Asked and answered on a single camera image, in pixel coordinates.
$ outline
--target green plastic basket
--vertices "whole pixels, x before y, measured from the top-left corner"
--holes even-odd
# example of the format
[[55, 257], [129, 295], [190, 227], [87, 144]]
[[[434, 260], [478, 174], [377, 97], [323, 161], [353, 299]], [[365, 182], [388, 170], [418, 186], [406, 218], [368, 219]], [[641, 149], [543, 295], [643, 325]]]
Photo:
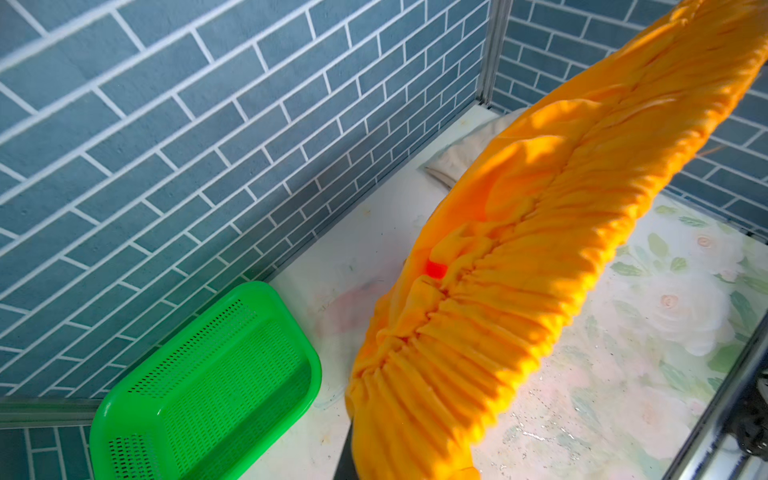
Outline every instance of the green plastic basket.
[[94, 476], [238, 478], [306, 412], [320, 376], [277, 292], [240, 285], [107, 395], [91, 428]]

